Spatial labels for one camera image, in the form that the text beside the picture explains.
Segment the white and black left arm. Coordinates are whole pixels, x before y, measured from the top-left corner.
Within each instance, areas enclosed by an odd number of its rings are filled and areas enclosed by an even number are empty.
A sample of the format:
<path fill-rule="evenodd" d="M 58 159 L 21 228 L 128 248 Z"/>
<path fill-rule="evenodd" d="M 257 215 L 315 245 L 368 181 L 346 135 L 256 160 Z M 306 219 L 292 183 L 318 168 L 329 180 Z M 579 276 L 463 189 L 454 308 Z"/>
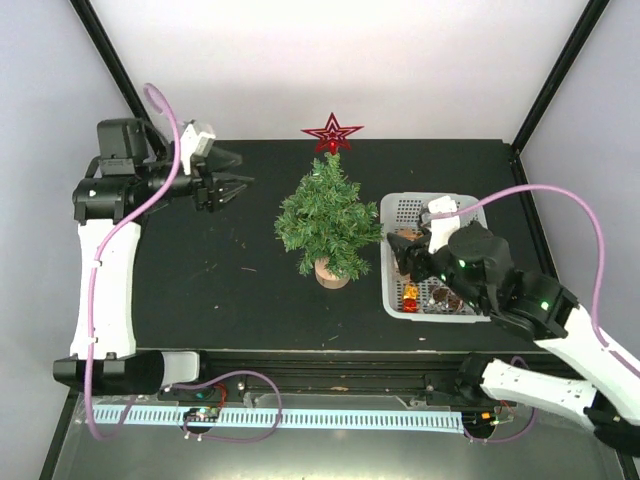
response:
<path fill-rule="evenodd" d="M 139 352 L 132 321 L 133 273 L 144 215 L 125 218 L 157 192 L 169 201 L 190 197 L 199 211 L 223 208 L 253 182 L 234 175 L 239 154 L 215 146 L 213 129 L 192 120 L 155 161 L 147 139 L 158 130 L 136 118 L 97 125 L 99 154 L 73 192 L 82 273 L 79 313 L 70 353 L 53 377 L 95 396 L 153 394 L 179 383 L 193 399 L 214 388 L 213 372 L 194 351 Z"/>

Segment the red star tree topper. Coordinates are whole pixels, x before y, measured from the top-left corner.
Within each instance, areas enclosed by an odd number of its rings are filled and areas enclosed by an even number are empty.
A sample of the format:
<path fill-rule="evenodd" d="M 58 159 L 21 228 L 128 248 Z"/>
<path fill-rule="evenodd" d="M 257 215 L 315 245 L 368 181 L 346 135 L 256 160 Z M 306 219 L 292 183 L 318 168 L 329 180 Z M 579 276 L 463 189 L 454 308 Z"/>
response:
<path fill-rule="evenodd" d="M 349 137 L 363 128 L 363 125 L 343 126 L 331 112 L 323 127 L 302 129 L 302 132 L 317 140 L 314 148 L 316 153 L 328 151 L 331 155 L 336 155 L 341 149 L 351 150 Z"/>

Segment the small green christmas tree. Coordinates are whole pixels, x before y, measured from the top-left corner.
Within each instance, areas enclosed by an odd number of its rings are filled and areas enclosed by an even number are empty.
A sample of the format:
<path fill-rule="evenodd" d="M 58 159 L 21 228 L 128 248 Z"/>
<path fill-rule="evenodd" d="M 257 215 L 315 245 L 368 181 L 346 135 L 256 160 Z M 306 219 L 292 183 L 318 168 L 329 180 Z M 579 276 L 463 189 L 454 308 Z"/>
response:
<path fill-rule="evenodd" d="M 337 278 L 357 280 L 370 272 L 360 250 L 382 240 L 383 225 L 376 204 L 363 202 L 360 190 L 345 174 L 341 156 L 327 152 L 282 200 L 275 235 L 287 252 L 300 253 L 301 275 L 312 273 L 318 260 Z"/>

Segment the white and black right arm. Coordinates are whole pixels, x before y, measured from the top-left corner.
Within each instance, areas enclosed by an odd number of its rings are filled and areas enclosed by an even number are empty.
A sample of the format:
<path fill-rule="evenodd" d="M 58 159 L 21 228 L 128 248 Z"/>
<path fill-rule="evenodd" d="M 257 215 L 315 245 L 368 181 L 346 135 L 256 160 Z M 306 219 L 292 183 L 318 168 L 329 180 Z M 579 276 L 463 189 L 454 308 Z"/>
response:
<path fill-rule="evenodd" d="M 441 280 L 476 313 L 581 376 L 562 379 L 471 353 L 454 379 L 461 400 L 525 403 L 638 456 L 639 362 L 610 337 L 594 334 L 590 313 L 572 292 L 552 277 L 517 269 L 508 242 L 477 221 L 454 232 L 436 252 L 423 238 L 390 233 L 387 241 L 401 274 Z"/>

